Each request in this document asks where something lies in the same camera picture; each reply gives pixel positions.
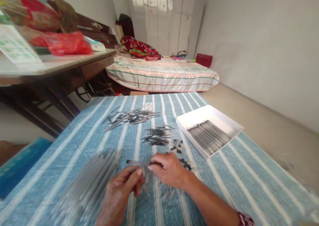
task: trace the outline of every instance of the label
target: label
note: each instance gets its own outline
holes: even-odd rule
[[[146,103],[145,110],[151,111],[152,110],[152,103]]]

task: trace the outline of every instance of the white wardrobe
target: white wardrobe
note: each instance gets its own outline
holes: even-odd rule
[[[137,40],[160,54],[187,50],[193,58],[205,0],[130,0]]]

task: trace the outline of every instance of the red stool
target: red stool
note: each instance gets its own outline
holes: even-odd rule
[[[210,65],[212,64],[212,61],[213,61],[213,56],[205,55],[205,54],[201,54],[201,53],[198,53],[196,55],[196,62],[204,67],[209,68]]]

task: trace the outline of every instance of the blue striped tablecloth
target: blue striped tablecloth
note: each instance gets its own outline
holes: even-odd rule
[[[161,116],[143,124],[120,126],[103,132],[109,113],[152,103]],[[177,116],[207,105],[198,93],[94,98],[56,139],[9,194],[0,207],[0,226],[51,226],[49,214],[63,189],[96,152],[116,150],[118,171],[127,159],[149,161],[167,146],[151,147],[140,138],[145,129],[168,124],[173,138],[184,141],[182,157],[196,164],[197,177],[232,207],[252,216],[256,225],[292,225],[318,220],[319,200],[285,172],[247,135],[240,133],[207,162],[178,129]],[[197,207],[186,194],[161,202],[159,180],[148,184],[150,196],[131,197],[123,225],[204,225]]]

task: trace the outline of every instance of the striped bedsheet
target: striped bedsheet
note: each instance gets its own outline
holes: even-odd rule
[[[128,111],[152,103],[161,116],[143,124],[124,125],[103,132],[101,124],[120,106]],[[94,98],[85,110],[56,139],[0,207],[1,226],[53,226],[49,214],[59,195],[98,151],[116,150],[117,171],[127,159],[149,161],[167,146],[141,144],[146,129],[170,125],[173,138],[183,140],[181,157],[195,163],[197,177],[238,211],[252,216],[256,225],[292,225],[300,220],[319,221],[312,213],[319,200],[312,192],[284,171],[247,135],[240,133],[211,159],[205,161],[177,127],[176,117],[207,105],[198,93],[158,94]],[[123,225],[205,225],[187,194],[175,194],[172,201],[161,202],[159,179],[151,177],[150,196],[131,195]]]
[[[219,83],[219,75],[212,69],[167,58],[146,61],[116,56],[106,71],[119,84],[147,92],[207,91]]]

